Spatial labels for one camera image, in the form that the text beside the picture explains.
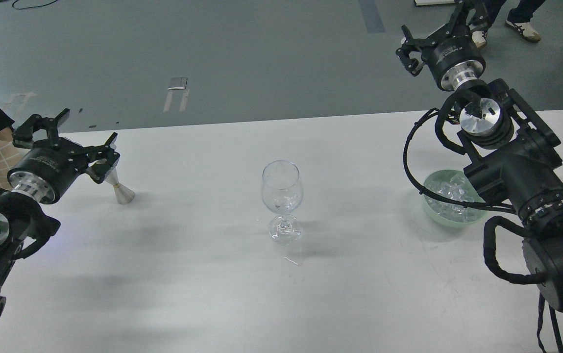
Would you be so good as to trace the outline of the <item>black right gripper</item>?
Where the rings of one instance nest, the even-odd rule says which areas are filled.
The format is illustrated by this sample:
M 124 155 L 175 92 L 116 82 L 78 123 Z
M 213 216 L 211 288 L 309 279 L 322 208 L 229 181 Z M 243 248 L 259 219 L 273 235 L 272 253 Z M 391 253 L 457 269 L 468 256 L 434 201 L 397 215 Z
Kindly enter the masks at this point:
M 395 54 L 404 69 L 418 76 L 424 60 L 412 58 L 412 53 L 425 50 L 429 67 L 438 89 L 455 91 L 466 82 L 479 79 L 487 66 L 474 42 L 485 42 L 484 35 L 491 27 L 491 18 L 482 0 L 457 0 L 454 13 L 438 30 L 436 42 L 431 38 L 414 38 L 406 25 L 401 26 L 404 38 Z

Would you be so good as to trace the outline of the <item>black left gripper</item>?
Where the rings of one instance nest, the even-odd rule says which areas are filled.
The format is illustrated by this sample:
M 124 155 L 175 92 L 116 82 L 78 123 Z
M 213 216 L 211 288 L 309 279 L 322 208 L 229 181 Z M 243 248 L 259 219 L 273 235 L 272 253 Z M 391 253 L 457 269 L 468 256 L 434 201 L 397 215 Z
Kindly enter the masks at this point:
M 7 179 L 12 187 L 36 181 L 45 191 L 39 203 L 57 203 L 80 174 L 97 184 L 105 182 L 119 161 L 115 132 L 102 145 L 90 147 L 60 138 L 59 128 L 70 113 L 70 109 L 63 109 L 55 118 L 32 114 L 13 131 L 13 145 L 31 150 L 8 172 Z M 40 130 L 47 138 L 35 142 L 33 135 Z

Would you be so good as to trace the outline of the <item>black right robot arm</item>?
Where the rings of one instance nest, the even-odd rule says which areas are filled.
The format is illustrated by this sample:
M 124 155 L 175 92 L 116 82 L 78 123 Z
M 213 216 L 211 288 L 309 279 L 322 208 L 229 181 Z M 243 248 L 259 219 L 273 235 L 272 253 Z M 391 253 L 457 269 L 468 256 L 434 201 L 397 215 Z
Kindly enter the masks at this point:
M 415 122 L 403 150 L 404 171 L 421 195 L 450 202 L 418 182 L 408 166 L 415 133 L 435 118 L 435 134 L 443 147 L 467 155 L 464 168 L 481 202 L 456 205 L 505 212 L 487 219 L 483 233 L 485 265 L 499 279 L 534 284 L 539 289 L 538 330 L 549 310 L 555 342 L 563 353 L 557 313 L 563 312 L 563 182 L 556 147 L 561 141 L 548 124 L 503 79 L 481 79 L 487 63 L 472 40 L 489 29 L 490 18 L 480 0 L 457 0 L 448 22 L 426 38 L 415 38 L 407 26 L 396 54 L 405 70 L 418 76 L 429 68 L 438 89 L 449 92 L 442 107 L 428 110 Z

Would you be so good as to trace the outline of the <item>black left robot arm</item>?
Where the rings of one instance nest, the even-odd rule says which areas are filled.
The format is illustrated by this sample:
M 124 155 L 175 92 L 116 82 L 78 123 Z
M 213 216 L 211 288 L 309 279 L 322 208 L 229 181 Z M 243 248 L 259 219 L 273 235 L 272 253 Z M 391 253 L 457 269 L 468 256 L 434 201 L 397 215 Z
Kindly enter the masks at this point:
M 13 145 L 28 152 L 6 176 L 10 190 L 0 189 L 0 291 L 15 261 L 35 254 L 60 228 L 42 205 L 60 201 L 80 175 L 103 183 L 119 161 L 117 133 L 90 147 L 61 137 L 69 116 L 69 109 L 55 118 L 33 114 L 13 132 Z M 0 317 L 5 303 L 0 294 Z

